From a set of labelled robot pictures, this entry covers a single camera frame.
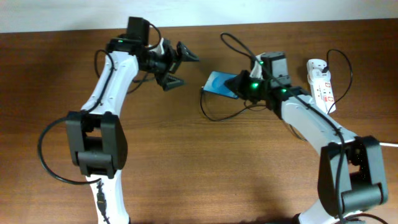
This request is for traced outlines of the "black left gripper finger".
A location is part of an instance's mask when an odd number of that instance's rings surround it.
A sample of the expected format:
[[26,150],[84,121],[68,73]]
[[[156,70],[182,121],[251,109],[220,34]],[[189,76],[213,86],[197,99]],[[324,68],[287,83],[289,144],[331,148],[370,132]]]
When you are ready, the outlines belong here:
[[177,44],[177,55],[181,62],[199,62],[200,59],[183,42]]
[[157,76],[157,84],[162,87],[163,91],[169,91],[176,87],[185,84],[184,80],[171,75],[160,75]]

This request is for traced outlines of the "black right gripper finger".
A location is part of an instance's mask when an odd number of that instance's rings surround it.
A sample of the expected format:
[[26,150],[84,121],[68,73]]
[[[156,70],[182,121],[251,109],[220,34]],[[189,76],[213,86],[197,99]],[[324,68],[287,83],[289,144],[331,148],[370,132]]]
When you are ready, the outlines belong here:
[[235,98],[240,98],[242,100],[248,99],[248,94],[246,93],[246,86],[244,83],[227,81],[224,83],[224,85],[233,93]]
[[225,81],[226,86],[241,86],[249,83],[250,72],[248,70],[242,70],[239,75],[230,78]]

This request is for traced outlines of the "blue Galaxy smartphone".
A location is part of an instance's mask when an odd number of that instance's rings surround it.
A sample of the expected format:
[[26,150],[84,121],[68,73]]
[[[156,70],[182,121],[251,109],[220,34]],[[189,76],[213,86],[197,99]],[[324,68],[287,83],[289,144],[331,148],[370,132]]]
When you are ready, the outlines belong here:
[[232,99],[238,99],[238,95],[233,93],[224,83],[232,78],[235,74],[213,71],[210,73],[203,90],[214,93],[216,95],[225,96]]

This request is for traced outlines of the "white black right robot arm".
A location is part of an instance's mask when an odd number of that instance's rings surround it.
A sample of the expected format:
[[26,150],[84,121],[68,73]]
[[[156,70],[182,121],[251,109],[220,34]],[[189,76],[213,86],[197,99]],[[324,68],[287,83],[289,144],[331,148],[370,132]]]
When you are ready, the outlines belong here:
[[359,137],[318,108],[307,91],[293,86],[284,53],[251,57],[251,70],[226,80],[243,100],[265,101],[320,155],[318,200],[293,223],[353,223],[388,200],[382,149],[372,136]]

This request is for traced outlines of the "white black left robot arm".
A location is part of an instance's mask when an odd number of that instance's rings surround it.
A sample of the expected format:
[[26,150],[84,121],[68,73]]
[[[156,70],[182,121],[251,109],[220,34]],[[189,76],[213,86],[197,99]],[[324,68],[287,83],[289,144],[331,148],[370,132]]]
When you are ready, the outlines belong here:
[[140,71],[152,73],[157,84],[168,91],[184,84],[174,76],[180,64],[199,60],[182,42],[172,47],[160,37],[150,45],[151,25],[141,17],[129,18],[126,32],[106,44],[104,68],[89,100],[79,112],[67,115],[72,162],[91,187],[99,223],[131,221],[121,184],[127,139],[120,114],[133,79]]

